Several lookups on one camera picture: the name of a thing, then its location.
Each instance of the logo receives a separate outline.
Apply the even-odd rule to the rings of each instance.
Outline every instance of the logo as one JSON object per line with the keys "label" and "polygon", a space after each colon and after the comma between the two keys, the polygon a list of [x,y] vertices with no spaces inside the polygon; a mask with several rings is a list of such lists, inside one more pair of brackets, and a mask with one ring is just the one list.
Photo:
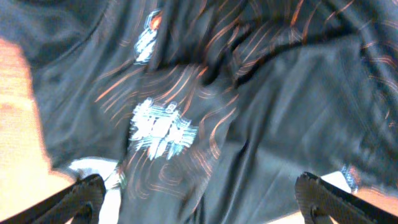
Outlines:
{"label": "logo", "polygon": [[130,141],[137,151],[147,150],[150,160],[166,151],[168,160],[179,155],[185,147],[192,145],[197,135],[198,128],[190,126],[191,121],[181,117],[176,107],[176,102],[166,108],[157,106],[148,98],[133,111]]}
{"label": "logo", "polygon": [[136,65],[147,64],[152,57],[155,49],[157,30],[160,22],[162,22],[162,13],[159,9],[151,12],[145,21],[144,31],[138,37],[138,41],[134,46],[134,55]]}

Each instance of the wooden surface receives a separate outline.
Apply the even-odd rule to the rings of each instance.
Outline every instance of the wooden surface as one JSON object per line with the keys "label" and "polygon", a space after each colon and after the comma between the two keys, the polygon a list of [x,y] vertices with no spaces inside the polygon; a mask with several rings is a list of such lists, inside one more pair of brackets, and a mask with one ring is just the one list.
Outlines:
{"label": "wooden surface", "polygon": [[[0,220],[68,187],[73,180],[52,172],[45,155],[29,68],[18,46],[0,39]],[[398,215],[398,199],[373,190],[358,196]],[[274,223],[300,223],[300,214]]]}

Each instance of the shiny fabric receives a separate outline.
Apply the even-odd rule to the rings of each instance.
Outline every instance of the shiny fabric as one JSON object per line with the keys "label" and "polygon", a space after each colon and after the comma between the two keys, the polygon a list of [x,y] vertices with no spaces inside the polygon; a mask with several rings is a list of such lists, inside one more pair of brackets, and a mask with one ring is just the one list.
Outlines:
{"label": "shiny fabric", "polygon": [[[157,9],[154,52],[135,64]],[[119,223],[264,223],[298,209],[303,171],[344,165],[397,192],[395,0],[3,0],[0,21],[30,62],[53,168],[123,161]],[[171,160],[129,150],[147,98],[198,127]]]}

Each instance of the wrinkled fabric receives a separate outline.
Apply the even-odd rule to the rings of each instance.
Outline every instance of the wrinkled fabric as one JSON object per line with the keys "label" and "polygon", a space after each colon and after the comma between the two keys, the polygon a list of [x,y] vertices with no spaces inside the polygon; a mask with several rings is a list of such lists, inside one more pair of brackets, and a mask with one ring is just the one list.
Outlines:
{"label": "wrinkled fabric", "polygon": [[[344,166],[397,193],[395,0],[3,0],[0,21],[30,63],[53,168],[123,162],[119,223],[264,223],[298,209],[303,171]],[[148,98],[197,128],[171,159],[129,141]]]}

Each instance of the orange surface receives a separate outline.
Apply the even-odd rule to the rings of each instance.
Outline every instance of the orange surface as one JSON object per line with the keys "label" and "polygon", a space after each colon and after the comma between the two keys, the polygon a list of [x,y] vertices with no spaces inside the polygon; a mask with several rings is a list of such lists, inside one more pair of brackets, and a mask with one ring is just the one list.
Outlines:
{"label": "orange surface", "polygon": [[[16,45],[0,39],[0,220],[68,187],[73,180],[52,172],[45,155],[29,68]],[[372,190],[358,196],[398,215],[398,199]],[[297,223],[295,217],[278,223]]]}

